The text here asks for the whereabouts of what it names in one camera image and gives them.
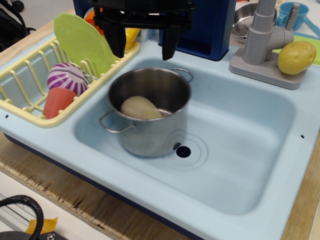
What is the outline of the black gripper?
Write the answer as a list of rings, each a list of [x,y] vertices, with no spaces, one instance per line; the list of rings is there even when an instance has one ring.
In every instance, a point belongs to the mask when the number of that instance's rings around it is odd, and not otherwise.
[[[162,59],[174,56],[180,37],[192,27],[193,0],[90,0],[94,21],[118,58],[125,54],[126,29],[163,30]]]

